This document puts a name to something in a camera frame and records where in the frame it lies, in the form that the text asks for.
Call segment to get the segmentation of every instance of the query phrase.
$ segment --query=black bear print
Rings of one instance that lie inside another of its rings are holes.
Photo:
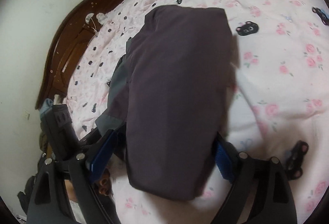
[[[93,109],[92,109],[92,112],[93,112],[93,113],[96,112],[96,105],[97,105],[97,103],[95,103],[94,106],[93,106]]]
[[[183,0],[177,0],[176,2],[177,2],[178,4],[181,4],[182,1],[183,1]]]
[[[236,32],[240,36],[247,36],[249,34],[256,33],[258,29],[259,27],[256,23],[247,21],[244,25],[237,27]]]

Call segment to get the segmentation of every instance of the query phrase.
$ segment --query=wall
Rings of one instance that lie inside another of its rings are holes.
[[[47,52],[61,21],[81,1],[0,0],[0,196],[18,215],[25,214],[16,195],[36,173],[41,154],[34,106]]]

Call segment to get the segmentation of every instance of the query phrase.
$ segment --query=brown wooden headboard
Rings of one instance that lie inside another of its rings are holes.
[[[94,13],[96,29],[101,28],[96,19],[98,13],[113,10],[123,0],[84,0],[64,19],[58,28],[48,51],[42,85],[36,109],[46,98],[54,99],[55,94],[66,96],[70,78],[89,41],[94,36],[93,22],[86,23],[86,15]]]

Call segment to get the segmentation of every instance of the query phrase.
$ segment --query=bed sheet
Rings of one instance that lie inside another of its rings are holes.
[[[275,155],[282,162],[297,140],[309,144],[304,175],[290,182],[298,223],[303,223],[329,184],[329,27],[312,12],[312,7],[328,12],[323,0],[125,0],[105,15],[70,80],[66,104],[77,136],[96,127],[126,41],[139,32],[144,16],[161,5],[225,9],[235,49],[227,139],[252,157]],[[236,28],[246,22],[256,23],[258,32],[240,36]],[[183,203],[132,188],[125,165],[115,158],[111,177],[122,224],[208,224],[230,187],[214,169],[203,195]]]

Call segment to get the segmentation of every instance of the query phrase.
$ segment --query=wall outlet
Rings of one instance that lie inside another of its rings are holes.
[[[30,113],[27,112],[27,111],[24,111],[24,118],[25,118],[26,120],[29,120],[29,119],[30,119]]]

